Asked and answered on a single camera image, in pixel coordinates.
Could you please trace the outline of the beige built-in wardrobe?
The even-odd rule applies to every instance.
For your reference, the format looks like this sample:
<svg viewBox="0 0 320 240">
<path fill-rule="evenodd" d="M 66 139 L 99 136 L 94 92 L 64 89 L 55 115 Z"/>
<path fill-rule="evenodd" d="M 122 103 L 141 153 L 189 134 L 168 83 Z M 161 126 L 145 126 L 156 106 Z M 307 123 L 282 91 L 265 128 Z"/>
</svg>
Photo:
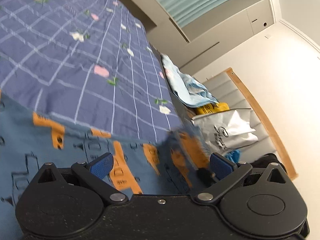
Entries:
<svg viewBox="0 0 320 240">
<path fill-rule="evenodd" d="M 120 0 L 149 42 L 194 74 L 274 23 L 269 0 L 228 0 L 181 28 L 157 0 Z"/>
</svg>

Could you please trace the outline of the blue pants orange vehicle print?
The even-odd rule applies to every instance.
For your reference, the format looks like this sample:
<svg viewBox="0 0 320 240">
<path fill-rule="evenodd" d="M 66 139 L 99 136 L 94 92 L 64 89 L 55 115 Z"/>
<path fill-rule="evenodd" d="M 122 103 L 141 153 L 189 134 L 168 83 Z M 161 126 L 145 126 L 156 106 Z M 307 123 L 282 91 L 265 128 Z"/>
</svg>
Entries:
<svg viewBox="0 0 320 240">
<path fill-rule="evenodd" d="M 200 191 L 210 177 L 208 147 L 200 131 L 184 125 L 155 143 L 68 121 L 58 122 L 1 95 L 1 239 L 22 237 L 17 202 L 41 166 L 58 168 L 112 154 L 111 171 L 95 171 L 107 184 L 133 194 L 174 195 Z"/>
</svg>

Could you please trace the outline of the purple checked floral quilt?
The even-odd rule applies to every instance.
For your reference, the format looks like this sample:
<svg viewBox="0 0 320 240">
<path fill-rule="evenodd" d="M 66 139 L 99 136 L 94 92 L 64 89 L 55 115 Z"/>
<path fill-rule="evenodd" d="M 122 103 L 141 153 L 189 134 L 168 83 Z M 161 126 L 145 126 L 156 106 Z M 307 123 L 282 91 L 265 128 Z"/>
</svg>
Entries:
<svg viewBox="0 0 320 240">
<path fill-rule="evenodd" d="M 1 0 L 1 91 L 129 138 L 158 142 L 182 124 L 144 26 L 119 0 Z"/>
</svg>

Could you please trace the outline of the light blue white blanket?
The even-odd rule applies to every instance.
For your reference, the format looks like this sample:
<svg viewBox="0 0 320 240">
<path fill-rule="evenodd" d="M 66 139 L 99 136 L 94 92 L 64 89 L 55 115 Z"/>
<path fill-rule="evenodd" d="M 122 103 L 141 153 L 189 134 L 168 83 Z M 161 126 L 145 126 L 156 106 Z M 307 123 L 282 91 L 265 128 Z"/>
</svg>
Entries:
<svg viewBox="0 0 320 240">
<path fill-rule="evenodd" d="M 168 55 L 161 54 L 163 68 L 173 93 L 187 107 L 197 108 L 207 104 L 217 104 L 218 100 L 199 81 L 180 72 Z"/>
</svg>

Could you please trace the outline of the silver white shopping bag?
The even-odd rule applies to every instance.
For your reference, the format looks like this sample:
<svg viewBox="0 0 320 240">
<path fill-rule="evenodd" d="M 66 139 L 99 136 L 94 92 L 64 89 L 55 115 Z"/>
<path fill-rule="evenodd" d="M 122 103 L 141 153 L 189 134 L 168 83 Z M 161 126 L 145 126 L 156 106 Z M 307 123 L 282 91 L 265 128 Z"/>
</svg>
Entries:
<svg viewBox="0 0 320 240">
<path fill-rule="evenodd" d="M 250 126 L 251 109 L 230 109 L 224 112 L 197 115 L 192 123 L 199 127 L 212 152 L 226 154 L 250 146 L 258 141 Z"/>
</svg>

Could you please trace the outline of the wooden padded headboard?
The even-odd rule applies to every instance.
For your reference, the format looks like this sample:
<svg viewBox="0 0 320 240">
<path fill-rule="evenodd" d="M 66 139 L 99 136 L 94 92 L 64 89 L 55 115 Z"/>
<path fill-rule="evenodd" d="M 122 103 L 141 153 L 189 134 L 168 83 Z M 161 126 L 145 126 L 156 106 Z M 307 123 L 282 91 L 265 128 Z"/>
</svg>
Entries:
<svg viewBox="0 0 320 240">
<path fill-rule="evenodd" d="M 227 103 L 230 109 L 250 110 L 249 124 L 255 129 L 254 135 L 258 137 L 258 141 L 241 148 L 240 159 L 252 163 L 263 155 L 273 153 L 286 168 L 289 178 L 296 179 L 298 173 L 274 126 L 232 68 L 204 81 L 204 85 L 217 100 Z"/>
</svg>

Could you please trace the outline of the black bag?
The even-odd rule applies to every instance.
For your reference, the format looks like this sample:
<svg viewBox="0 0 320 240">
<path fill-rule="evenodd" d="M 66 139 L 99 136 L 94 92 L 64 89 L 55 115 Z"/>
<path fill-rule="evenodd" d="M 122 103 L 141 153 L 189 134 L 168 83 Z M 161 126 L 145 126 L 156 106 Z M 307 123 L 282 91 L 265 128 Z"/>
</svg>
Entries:
<svg viewBox="0 0 320 240">
<path fill-rule="evenodd" d="M 278 160 L 277 156 L 274 153 L 268 153 L 252 162 L 251 165 L 253 168 L 267 168 L 270 163 L 279 164 L 285 172 L 287 172 L 285 166 Z"/>
</svg>

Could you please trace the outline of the yellow plastic bag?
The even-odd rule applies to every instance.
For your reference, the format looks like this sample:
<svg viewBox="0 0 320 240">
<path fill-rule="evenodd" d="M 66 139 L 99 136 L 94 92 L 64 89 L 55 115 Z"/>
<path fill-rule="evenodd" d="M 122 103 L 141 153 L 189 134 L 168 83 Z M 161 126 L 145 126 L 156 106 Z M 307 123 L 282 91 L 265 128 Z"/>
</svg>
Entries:
<svg viewBox="0 0 320 240">
<path fill-rule="evenodd" d="M 203 114 L 224 112 L 228 110 L 229 110 L 228 104 L 225 102 L 220 102 L 220 103 L 209 103 L 207 105 L 197 107 L 195 108 L 195 113 L 197 115 L 203 115 Z"/>
</svg>

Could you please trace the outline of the blue crumpled cloth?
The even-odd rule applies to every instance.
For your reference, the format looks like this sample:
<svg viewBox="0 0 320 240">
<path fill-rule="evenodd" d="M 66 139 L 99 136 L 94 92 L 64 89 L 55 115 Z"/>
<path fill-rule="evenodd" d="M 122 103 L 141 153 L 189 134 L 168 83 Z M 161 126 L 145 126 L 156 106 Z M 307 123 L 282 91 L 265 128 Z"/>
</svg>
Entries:
<svg viewBox="0 0 320 240">
<path fill-rule="evenodd" d="M 240 150 L 233 150 L 231 152 L 228 152 L 225 154 L 225 158 L 233 163 L 238 163 L 241 157 L 241 151 Z"/>
</svg>

